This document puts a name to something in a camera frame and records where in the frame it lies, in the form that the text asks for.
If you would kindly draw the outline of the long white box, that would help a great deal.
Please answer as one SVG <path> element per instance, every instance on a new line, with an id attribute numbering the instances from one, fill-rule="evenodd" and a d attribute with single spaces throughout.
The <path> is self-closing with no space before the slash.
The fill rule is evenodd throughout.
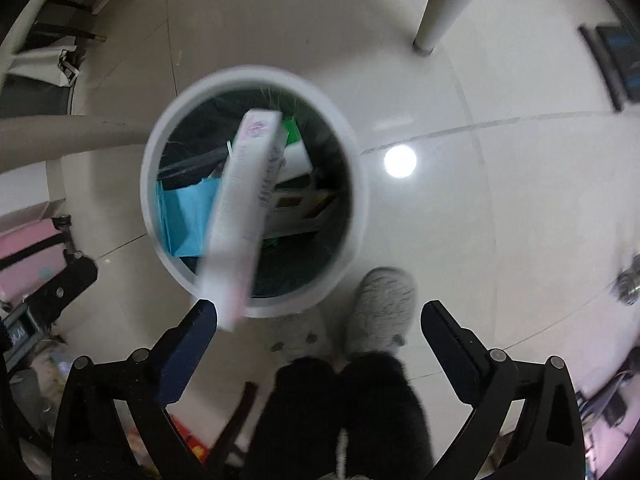
<path id="1" fill-rule="evenodd" d="M 244 115 L 224 165 L 196 290 L 214 304 L 218 327 L 227 332 L 245 318 L 285 142 L 282 114 L 254 108 Z"/>

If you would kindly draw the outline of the green plastic bag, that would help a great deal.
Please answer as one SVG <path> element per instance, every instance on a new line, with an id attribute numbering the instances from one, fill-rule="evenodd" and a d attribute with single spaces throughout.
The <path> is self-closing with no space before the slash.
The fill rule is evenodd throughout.
<path id="1" fill-rule="evenodd" d="M 282 120 L 282 127 L 286 132 L 285 145 L 290 146 L 302 142 L 302 134 L 296 124 L 294 117 L 287 117 Z"/>

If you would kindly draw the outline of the white round trash bin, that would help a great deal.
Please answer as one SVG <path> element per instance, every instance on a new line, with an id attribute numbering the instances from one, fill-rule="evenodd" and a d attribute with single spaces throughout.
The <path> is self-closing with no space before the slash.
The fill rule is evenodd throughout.
<path id="1" fill-rule="evenodd" d="M 146 142 L 140 200 L 146 230 L 165 269 L 194 299 L 201 257 L 177 258 L 160 241 L 156 186 L 221 180 L 249 110 L 294 117 L 302 142 L 284 147 L 245 318 L 277 318 L 322 301 L 362 243 L 367 190 L 354 132 L 316 87 L 285 70 L 238 66 L 192 84 L 172 102 Z"/>

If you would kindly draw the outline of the pink suitcase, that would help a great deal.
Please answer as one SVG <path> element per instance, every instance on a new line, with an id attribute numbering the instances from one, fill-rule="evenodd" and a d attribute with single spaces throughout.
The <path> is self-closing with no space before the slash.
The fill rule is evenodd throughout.
<path id="1" fill-rule="evenodd" d="M 26 224 L 1 235 L 1 307 L 16 308 L 61 273 L 76 252 L 69 214 Z"/>

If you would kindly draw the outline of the grey slipper right foot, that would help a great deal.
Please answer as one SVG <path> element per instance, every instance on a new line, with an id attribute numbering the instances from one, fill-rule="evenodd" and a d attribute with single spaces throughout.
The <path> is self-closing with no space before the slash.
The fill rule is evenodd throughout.
<path id="1" fill-rule="evenodd" d="M 362 279 L 346 328 L 346 358 L 367 353 L 394 356 L 406 344 L 416 314 L 416 284 L 407 272 L 381 266 Z"/>

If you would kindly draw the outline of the grey slipper foot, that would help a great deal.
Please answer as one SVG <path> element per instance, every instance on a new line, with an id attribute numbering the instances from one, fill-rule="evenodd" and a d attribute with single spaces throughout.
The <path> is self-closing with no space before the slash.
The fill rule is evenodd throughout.
<path id="1" fill-rule="evenodd" d="M 332 353 L 326 322 L 318 307 L 265 320 L 265 331 L 269 350 L 285 362 Z"/>
<path id="2" fill-rule="evenodd" d="M 406 344 L 416 314 L 416 284 L 407 272 L 381 266 L 362 279 L 346 328 L 346 358 L 367 353 L 394 356 Z"/>

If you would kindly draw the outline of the person's black trouser legs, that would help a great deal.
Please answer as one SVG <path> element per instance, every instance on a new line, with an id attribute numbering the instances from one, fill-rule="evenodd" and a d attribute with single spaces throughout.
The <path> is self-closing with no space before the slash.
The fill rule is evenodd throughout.
<path id="1" fill-rule="evenodd" d="M 423 479 L 434 467 L 401 362 L 355 356 L 340 372 L 305 356 L 277 371 L 243 466 L 247 479 Z"/>

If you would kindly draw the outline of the grey slipper left foot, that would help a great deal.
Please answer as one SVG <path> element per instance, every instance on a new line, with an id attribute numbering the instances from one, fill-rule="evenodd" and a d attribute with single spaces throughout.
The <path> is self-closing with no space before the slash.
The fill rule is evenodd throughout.
<path id="1" fill-rule="evenodd" d="M 332 353 L 326 322 L 318 307 L 265 320 L 265 331 L 269 350 L 285 362 Z"/>

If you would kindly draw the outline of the silver dumbbell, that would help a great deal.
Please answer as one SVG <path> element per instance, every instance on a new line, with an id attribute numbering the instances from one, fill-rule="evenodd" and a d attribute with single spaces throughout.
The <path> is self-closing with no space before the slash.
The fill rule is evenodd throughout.
<path id="1" fill-rule="evenodd" d="M 615 290 L 618 300 L 628 306 L 635 304 L 640 295 L 640 255 L 635 255 L 630 267 L 616 278 Z"/>

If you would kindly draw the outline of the black blue exercise bench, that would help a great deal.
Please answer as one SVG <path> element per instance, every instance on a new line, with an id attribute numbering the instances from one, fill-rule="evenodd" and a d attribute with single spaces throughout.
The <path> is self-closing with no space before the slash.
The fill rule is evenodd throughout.
<path id="1" fill-rule="evenodd" d="M 580 25 L 578 32 L 602 74 L 617 113 L 639 104 L 639 45 L 620 25 Z"/>

